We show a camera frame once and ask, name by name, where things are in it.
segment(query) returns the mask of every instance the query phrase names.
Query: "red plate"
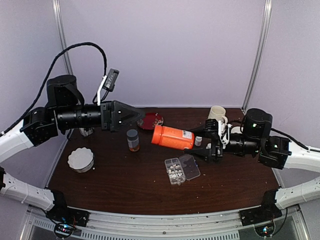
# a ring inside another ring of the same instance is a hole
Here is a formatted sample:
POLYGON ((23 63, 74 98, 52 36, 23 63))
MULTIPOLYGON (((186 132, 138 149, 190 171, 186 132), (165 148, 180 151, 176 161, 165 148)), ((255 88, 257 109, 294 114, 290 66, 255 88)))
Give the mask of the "red plate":
POLYGON ((144 130, 154 130, 156 125, 164 124, 164 118, 158 113, 148 112, 136 124, 144 130))

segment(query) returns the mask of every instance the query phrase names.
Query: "table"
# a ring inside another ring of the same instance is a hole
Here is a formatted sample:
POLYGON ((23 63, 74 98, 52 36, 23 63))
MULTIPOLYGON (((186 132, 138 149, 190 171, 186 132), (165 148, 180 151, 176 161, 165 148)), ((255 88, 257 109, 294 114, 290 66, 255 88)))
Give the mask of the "table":
MULTIPOLYGON (((180 129, 200 126, 208 108, 145 108, 164 117, 164 125, 180 129)), ((228 108, 230 120, 243 118, 237 108, 228 108)), ((211 213, 257 206, 264 192, 278 188, 271 168, 251 156, 225 154, 221 163, 197 159, 201 175, 183 184, 171 185, 164 161, 183 155, 181 150, 151 144, 153 132, 135 123, 119 132, 96 128, 83 138, 75 130, 56 166, 49 189, 62 191, 70 207, 93 211, 177 215, 211 213), (140 150, 129 151, 126 131, 138 129, 140 150), (94 170, 77 173, 69 168, 69 154, 90 148, 95 155, 94 170)))

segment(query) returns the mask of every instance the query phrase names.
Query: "vertical metal pole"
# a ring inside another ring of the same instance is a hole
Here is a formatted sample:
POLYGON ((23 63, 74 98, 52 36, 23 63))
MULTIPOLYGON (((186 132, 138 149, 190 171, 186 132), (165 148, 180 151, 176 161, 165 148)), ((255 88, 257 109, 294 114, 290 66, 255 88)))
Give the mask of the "vertical metal pole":
MULTIPOLYGON (((63 25, 63 21, 62 21, 60 0, 52 0, 52 4, 53 4, 53 11, 54 11, 54 18, 55 18, 56 26, 57 26, 58 33, 59 33, 61 48, 62 48, 62 50, 64 50, 67 48, 67 41, 66 41, 64 25, 63 25)), ((67 73, 70 75, 73 75, 68 52, 66 52, 63 55, 63 61, 64 61, 64 66, 65 66, 67 73)))
POLYGON ((263 12, 263 18, 262 18, 262 24, 261 24, 261 32, 260 32, 260 38, 258 43, 258 48, 256 51, 255 61, 251 73, 251 78, 249 82, 249 86, 245 95, 245 99, 242 105, 242 111, 246 112, 250 98, 255 86, 255 82, 258 76, 260 63, 262 60, 262 53, 265 48, 265 44, 267 41, 267 36, 269 32, 269 26, 270 26, 270 20, 271 20, 271 10, 272 10, 272 0, 265 0, 264 4, 264 12, 263 12))

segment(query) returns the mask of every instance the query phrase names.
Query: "white label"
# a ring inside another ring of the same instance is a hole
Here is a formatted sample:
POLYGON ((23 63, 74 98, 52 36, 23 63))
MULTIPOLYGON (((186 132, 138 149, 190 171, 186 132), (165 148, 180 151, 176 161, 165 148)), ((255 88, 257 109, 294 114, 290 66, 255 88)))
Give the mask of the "white label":
POLYGON ((128 139, 129 148, 133 149, 136 146, 138 146, 138 144, 139 144, 139 138, 137 138, 136 140, 133 140, 133 141, 128 139))
POLYGON ((182 131, 182 137, 185 139, 192 139, 192 132, 190 131, 182 131))

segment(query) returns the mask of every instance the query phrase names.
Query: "mug handle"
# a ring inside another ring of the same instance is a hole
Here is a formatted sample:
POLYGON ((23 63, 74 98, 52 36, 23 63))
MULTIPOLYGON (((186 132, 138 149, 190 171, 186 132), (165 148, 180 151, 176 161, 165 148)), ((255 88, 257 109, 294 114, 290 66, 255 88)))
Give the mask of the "mug handle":
POLYGON ((222 116, 221 118, 224 119, 224 124, 228 123, 228 118, 226 116, 222 116))

